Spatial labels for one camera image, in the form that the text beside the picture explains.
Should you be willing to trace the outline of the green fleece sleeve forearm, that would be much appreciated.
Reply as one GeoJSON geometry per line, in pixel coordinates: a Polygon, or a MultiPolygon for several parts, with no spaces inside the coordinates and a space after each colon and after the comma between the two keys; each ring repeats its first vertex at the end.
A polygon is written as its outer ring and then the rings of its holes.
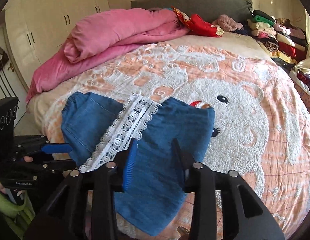
{"type": "Polygon", "coordinates": [[[7,226],[13,231],[13,236],[23,239],[23,235],[35,217],[28,194],[21,194],[23,200],[21,205],[14,204],[0,191],[0,215],[7,226]]]}

